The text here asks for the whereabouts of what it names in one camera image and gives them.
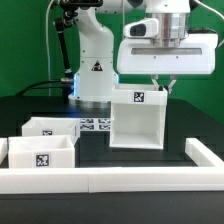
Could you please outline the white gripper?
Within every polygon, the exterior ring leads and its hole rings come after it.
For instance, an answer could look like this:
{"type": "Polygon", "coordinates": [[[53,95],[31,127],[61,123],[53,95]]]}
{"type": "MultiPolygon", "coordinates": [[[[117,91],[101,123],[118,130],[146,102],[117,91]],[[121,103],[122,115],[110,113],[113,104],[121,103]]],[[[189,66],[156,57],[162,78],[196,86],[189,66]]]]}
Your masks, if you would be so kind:
{"type": "Polygon", "coordinates": [[[215,69],[216,34],[190,34],[178,47],[155,47],[150,39],[126,38],[120,44],[117,70],[120,74],[151,75],[159,90],[158,75],[170,75],[172,93],[177,75],[210,75],[215,69]]]}

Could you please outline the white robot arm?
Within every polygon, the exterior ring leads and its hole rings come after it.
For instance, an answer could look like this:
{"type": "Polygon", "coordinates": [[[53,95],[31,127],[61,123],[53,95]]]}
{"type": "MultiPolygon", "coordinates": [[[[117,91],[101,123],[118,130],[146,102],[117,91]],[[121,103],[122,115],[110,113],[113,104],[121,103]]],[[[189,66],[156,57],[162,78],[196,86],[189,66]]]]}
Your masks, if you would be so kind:
{"type": "Polygon", "coordinates": [[[58,36],[73,25],[80,38],[80,66],[72,72],[66,45],[61,45],[65,74],[74,86],[72,98],[82,103],[108,103],[118,91],[129,91],[136,104],[167,98],[178,75],[209,75],[215,68],[215,49],[223,43],[209,29],[190,29],[191,11],[201,0],[56,0],[63,17],[55,22],[58,36]],[[124,39],[113,55],[112,32],[96,19],[98,13],[143,9],[145,17],[123,27],[124,39]]]}

